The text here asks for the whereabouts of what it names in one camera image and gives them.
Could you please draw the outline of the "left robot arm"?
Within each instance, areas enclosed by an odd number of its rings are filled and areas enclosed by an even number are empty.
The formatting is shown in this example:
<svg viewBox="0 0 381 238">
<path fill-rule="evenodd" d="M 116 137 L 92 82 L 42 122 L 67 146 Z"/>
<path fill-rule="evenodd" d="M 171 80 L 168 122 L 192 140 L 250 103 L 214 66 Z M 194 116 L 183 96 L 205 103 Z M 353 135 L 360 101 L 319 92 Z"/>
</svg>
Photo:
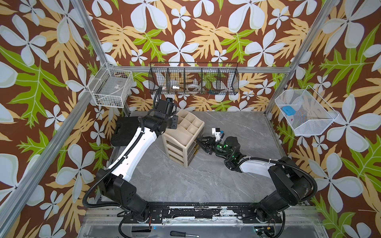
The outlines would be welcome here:
<svg viewBox="0 0 381 238">
<path fill-rule="evenodd" d="M 116 206 L 134 213 L 143 220 L 148 217 L 148 202 L 137 194 L 137 188 L 130 183 L 130 180 L 150 145 L 166 129 L 177 128 L 176 109 L 177 106 L 171 98 L 154 100 L 153 109 L 148 111 L 146 116 L 137 118 L 137 124 L 134 127 L 129 127 L 135 129 L 136 132 L 123 153 L 108 169 L 98 171 L 97 181 L 85 193 L 82 200 L 85 207 Z M 101 194 L 112 201 L 99 204 L 89 203 L 88 197 L 96 188 L 99 188 Z"/>
</svg>

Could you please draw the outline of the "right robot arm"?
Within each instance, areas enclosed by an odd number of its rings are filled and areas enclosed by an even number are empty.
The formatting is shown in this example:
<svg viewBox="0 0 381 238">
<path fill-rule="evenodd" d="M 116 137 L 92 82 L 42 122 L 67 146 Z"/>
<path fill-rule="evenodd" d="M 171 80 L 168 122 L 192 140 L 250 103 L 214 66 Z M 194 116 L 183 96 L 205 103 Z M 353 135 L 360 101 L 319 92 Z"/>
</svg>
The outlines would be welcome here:
<svg viewBox="0 0 381 238">
<path fill-rule="evenodd" d="M 309 200 L 317 193 L 315 179 L 289 157 L 278 160 L 247 157 L 240 151 L 238 138 L 232 136 L 224 142 L 214 136 L 201 137 L 196 142 L 204 152 L 222 158 L 231 171 L 271 179 L 275 191 L 263 198 L 255 208 L 254 218 L 261 223 L 269 221 L 290 206 Z"/>
</svg>

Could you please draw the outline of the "beige drawer organizer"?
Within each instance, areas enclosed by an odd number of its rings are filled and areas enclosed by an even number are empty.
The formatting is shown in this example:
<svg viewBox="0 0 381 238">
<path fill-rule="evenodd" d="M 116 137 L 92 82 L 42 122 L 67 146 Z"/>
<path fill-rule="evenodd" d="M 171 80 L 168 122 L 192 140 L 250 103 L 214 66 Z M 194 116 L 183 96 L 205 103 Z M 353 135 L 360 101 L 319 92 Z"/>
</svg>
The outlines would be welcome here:
<svg viewBox="0 0 381 238">
<path fill-rule="evenodd" d="M 183 109 L 176 115 L 177 128 L 167 129 L 162 139 L 167 157 L 187 168 L 199 150 L 196 139 L 203 135 L 204 121 Z"/>
</svg>

